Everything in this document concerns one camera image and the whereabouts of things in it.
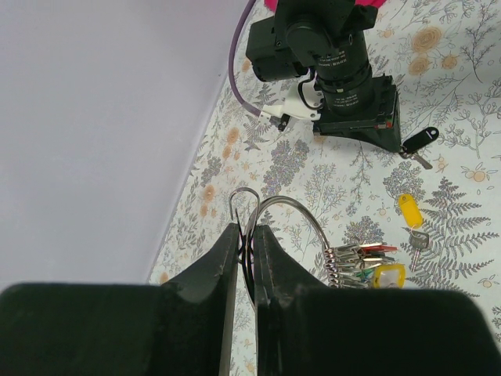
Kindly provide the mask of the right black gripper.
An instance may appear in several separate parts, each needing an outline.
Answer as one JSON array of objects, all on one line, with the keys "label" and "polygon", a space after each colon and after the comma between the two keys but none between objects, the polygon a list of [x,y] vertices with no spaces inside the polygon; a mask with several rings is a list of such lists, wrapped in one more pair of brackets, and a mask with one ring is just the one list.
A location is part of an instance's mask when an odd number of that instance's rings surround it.
[{"label": "right black gripper", "polygon": [[347,92],[325,92],[313,132],[372,144],[391,153],[401,149],[400,103],[391,75],[369,78]]}]

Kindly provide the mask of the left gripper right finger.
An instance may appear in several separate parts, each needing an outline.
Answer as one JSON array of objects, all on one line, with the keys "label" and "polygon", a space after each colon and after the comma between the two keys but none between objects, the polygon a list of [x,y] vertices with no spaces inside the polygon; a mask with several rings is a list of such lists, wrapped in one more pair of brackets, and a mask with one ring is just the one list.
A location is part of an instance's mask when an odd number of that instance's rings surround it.
[{"label": "left gripper right finger", "polygon": [[455,291],[336,289],[254,233],[260,375],[497,375],[481,310]]}]

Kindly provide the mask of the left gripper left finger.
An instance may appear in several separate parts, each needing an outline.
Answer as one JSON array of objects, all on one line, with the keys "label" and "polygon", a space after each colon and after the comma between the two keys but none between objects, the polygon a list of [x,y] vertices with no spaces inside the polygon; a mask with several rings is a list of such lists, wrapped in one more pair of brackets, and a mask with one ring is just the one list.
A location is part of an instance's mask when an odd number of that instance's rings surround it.
[{"label": "left gripper left finger", "polygon": [[161,285],[24,283],[1,295],[4,375],[227,375],[239,230]]}]

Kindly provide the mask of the black key tag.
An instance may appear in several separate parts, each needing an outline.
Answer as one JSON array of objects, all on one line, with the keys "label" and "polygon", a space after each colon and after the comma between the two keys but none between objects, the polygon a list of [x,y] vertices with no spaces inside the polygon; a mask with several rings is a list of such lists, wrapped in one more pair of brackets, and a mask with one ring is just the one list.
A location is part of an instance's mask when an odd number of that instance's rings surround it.
[{"label": "black key tag", "polygon": [[404,141],[402,144],[402,152],[406,154],[414,154],[418,150],[433,143],[438,136],[439,130],[437,128],[427,127]]}]

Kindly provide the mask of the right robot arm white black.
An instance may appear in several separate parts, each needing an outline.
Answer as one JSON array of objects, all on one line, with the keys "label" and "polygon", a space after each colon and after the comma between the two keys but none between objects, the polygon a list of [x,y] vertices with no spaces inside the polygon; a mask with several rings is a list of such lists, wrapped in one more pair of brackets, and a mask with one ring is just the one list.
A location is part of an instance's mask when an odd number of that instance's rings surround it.
[{"label": "right robot arm white black", "polygon": [[400,152],[398,91],[392,76],[373,75],[364,35],[377,14],[356,1],[279,1],[273,16],[253,23],[246,56],[255,76],[299,81],[261,116],[280,131],[293,118],[307,120],[316,135]]}]

